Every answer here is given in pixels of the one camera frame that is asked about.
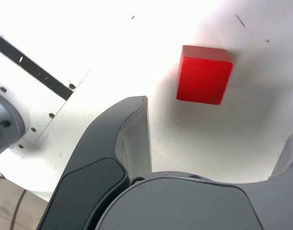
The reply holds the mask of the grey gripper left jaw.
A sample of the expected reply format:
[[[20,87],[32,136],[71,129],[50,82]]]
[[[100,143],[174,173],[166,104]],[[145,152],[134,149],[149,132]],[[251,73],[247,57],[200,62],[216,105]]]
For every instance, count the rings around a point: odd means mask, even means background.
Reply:
[[[95,229],[106,208],[131,181],[151,171],[147,97],[128,97],[87,127],[38,228]]]

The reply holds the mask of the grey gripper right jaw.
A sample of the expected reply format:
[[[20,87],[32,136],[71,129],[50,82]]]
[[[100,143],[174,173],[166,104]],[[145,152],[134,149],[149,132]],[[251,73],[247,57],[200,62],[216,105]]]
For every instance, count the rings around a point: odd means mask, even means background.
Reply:
[[[293,134],[282,156],[293,158]],[[122,192],[98,230],[293,230],[293,160],[266,181],[224,184],[161,176]]]

